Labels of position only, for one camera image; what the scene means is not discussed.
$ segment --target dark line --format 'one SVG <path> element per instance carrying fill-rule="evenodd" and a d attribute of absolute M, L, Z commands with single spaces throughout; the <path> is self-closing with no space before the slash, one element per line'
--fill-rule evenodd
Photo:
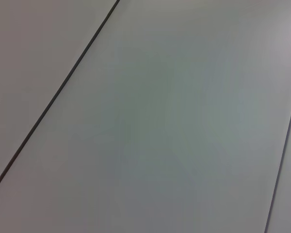
<path fill-rule="evenodd" d="M 13 155 L 12 159 L 9 161 L 8 165 L 5 167 L 5 169 L 1 173 L 1 175 L 0 175 L 0 183 L 3 180 L 4 176 L 7 174 L 7 172 L 9 171 L 9 169 L 11 168 L 11 166 L 14 163 L 14 161 L 16 160 L 16 158 L 19 156 L 19 154 L 22 151 L 22 149 L 25 147 L 26 143 L 28 142 L 28 140 L 32 136 L 33 132 L 36 130 L 36 128 L 38 127 L 38 125 L 42 121 L 43 117 L 46 115 L 46 113 L 48 112 L 48 110 L 50 109 L 50 107 L 55 102 L 56 98 L 58 97 L 58 95 L 60 94 L 60 92 L 62 91 L 62 89 L 64 88 L 64 86 L 67 84 L 67 82 L 71 78 L 73 72 L 76 70 L 76 68 L 80 64 L 81 60 L 83 59 L 84 55 L 86 54 L 86 52 L 88 51 L 88 49 L 91 47 L 92 43 L 97 38 L 98 34 L 100 33 L 100 31 L 103 28 L 103 26 L 106 24 L 107 20 L 109 19 L 110 15 L 112 14 L 113 10 L 115 9 L 115 7 L 119 3 L 119 1 L 120 0 L 116 0 L 115 4 L 111 8 L 111 10 L 109 11 L 109 13 L 105 17 L 105 19 L 103 20 L 103 22 L 100 25 L 100 27 L 98 28 L 98 30 L 95 32 L 94 36 L 92 37 L 92 39 L 90 40 L 90 42 L 88 43 L 88 45 L 86 46 L 86 48 L 84 49 L 84 51 L 82 52 L 81 56 L 78 58 L 78 60 L 75 63 L 75 65 L 72 67 L 71 71 L 69 72 L 69 74 L 65 78 L 64 82 L 61 84 L 61 86 L 57 90 L 57 92 L 54 95 L 54 97 L 52 98 L 52 100 L 48 103 L 47 107 L 45 108 L 45 110 L 43 111 L 43 113 L 41 114 L 41 116 L 39 117 L 39 119 L 36 121 L 36 123 L 34 124 L 34 126 L 32 127 L 32 129 L 29 131 L 28 135 L 25 137 L 24 141 L 20 144 L 19 148 L 17 149 L 17 151 Z"/>
<path fill-rule="evenodd" d="M 290 135 L 290 130 L 291 130 L 291 117 L 290 117 L 290 122 L 289 122 L 288 130 L 287 130 L 285 145 L 283 146 L 283 150 L 282 150 L 279 170 L 278 170 L 278 174 L 277 174 L 277 178 L 276 178 L 276 183 L 275 183 L 275 188 L 274 188 L 274 192 L 273 192 L 272 202 L 271 202 L 271 206 L 270 206 L 270 211 L 268 212 L 264 233 L 267 233 L 268 227 L 270 225 L 270 219 L 271 219 L 272 210 L 273 210 L 273 206 L 274 206 L 274 201 L 275 201 L 275 197 L 276 197 L 276 192 L 277 192 L 278 182 L 279 182 L 280 173 L 281 173 L 281 169 L 282 169 L 282 164 L 283 164 L 283 160 L 284 160 L 285 154 L 286 154 L 286 149 L 287 149 L 288 139 L 289 139 L 289 135 Z"/>

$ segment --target metal panel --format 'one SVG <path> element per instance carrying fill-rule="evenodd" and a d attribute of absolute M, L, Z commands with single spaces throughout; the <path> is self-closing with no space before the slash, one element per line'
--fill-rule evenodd
<path fill-rule="evenodd" d="M 263 232 L 291 0 L 121 0 L 0 185 L 0 232 Z"/>

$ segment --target gray surface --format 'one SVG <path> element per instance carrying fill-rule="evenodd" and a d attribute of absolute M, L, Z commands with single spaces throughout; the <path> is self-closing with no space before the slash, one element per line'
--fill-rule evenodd
<path fill-rule="evenodd" d="M 115 0 L 0 0 L 0 174 Z"/>
<path fill-rule="evenodd" d="M 121 0 L 0 185 L 0 233 L 261 233 L 291 0 Z"/>
<path fill-rule="evenodd" d="M 291 133 L 278 183 L 268 233 L 291 233 Z"/>

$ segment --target white panel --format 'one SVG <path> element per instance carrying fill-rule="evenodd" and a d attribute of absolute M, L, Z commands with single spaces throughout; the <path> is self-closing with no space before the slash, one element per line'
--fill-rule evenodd
<path fill-rule="evenodd" d="M 115 0 L 0 0 L 0 174 Z"/>
<path fill-rule="evenodd" d="M 121 0 L 0 185 L 0 233 L 261 233 L 291 113 L 291 0 Z"/>

